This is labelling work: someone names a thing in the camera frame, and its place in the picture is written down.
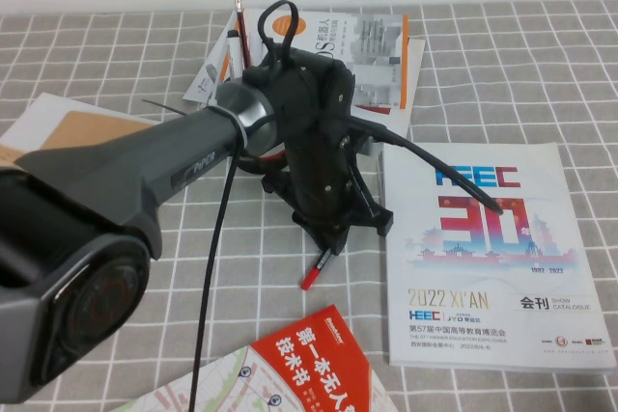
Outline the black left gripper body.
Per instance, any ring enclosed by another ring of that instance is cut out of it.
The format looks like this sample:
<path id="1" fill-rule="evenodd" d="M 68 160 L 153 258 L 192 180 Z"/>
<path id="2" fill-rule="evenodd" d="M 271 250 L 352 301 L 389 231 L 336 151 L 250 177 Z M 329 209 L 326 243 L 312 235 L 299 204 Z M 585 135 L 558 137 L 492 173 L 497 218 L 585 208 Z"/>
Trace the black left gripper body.
<path id="1" fill-rule="evenodd" d="M 391 143 L 394 135 L 351 114 L 354 84 L 342 61 L 292 52 L 278 56 L 263 88 L 287 161 L 264 176 L 263 186 L 313 237 L 345 237 L 352 227 L 385 236 L 393 223 L 392 212 L 369 192 L 356 156 L 370 140 Z"/>

